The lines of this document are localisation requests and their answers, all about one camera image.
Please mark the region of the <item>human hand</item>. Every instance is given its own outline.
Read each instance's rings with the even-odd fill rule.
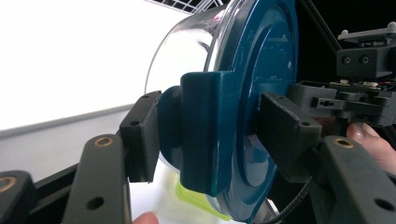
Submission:
[[[142,214],[134,220],[133,224],[159,224],[158,218],[152,212]]]
[[[346,137],[361,144],[382,170],[396,175],[396,151],[373,128],[365,123],[361,127],[350,124],[346,129]]]

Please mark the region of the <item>white backdrop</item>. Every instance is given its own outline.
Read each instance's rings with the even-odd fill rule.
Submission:
[[[0,1],[0,130],[134,103],[187,16],[144,0]]]

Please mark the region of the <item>hole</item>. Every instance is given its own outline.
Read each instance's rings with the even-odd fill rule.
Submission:
[[[105,200],[102,197],[96,197],[96,198],[91,199],[87,203],[87,208],[90,210],[95,210],[95,209],[98,209],[99,207],[101,207],[104,203],[105,203]]]
[[[107,147],[113,144],[113,139],[111,137],[101,137],[99,139],[96,139],[93,144],[97,147]]]
[[[344,138],[337,138],[337,139],[334,139],[334,141],[340,147],[345,147],[345,148],[353,148],[354,147],[354,145],[351,142],[347,141]]]
[[[109,143],[110,142],[110,140],[108,140],[107,138],[104,138],[104,139],[100,139],[99,141],[98,141],[98,144],[99,145],[105,145],[105,144],[107,144],[107,143]]]
[[[330,102],[330,101],[321,101],[320,104],[323,106],[333,106],[334,105],[334,103]]]
[[[343,145],[343,146],[349,146],[349,143],[347,141],[344,141],[344,140],[338,140],[338,143]]]
[[[131,126],[137,126],[139,124],[140,124],[140,122],[137,120],[131,122]]]
[[[5,176],[0,178],[0,193],[11,189],[15,183],[17,183],[17,178],[14,176]]]
[[[395,210],[395,207],[391,203],[389,203],[389,202],[387,202],[385,200],[375,199],[375,203],[376,203],[376,205],[378,205],[379,207],[381,207],[381,208],[383,208],[385,210],[388,210],[388,211],[394,211]]]

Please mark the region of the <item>black cable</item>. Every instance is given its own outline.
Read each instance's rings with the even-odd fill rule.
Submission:
[[[285,209],[282,210],[282,212],[279,213],[279,215],[277,215],[274,218],[271,218],[270,220],[264,221],[260,224],[275,224],[283,220],[286,216],[288,216],[309,193],[309,187],[311,186],[311,183],[312,183],[312,177],[309,177],[308,181],[305,183],[305,185],[297,194],[297,196],[289,203],[288,206],[285,207]]]

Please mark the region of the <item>metal screw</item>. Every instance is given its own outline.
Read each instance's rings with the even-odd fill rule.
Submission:
[[[366,55],[363,55],[363,56],[361,56],[360,61],[361,61],[361,63],[363,63],[363,64],[367,64],[368,62],[370,62],[370,59],[369,59],[369,57],[367,57]]]
[[[349,64],[350,58],[348,56],[343,57],[343,64]]]

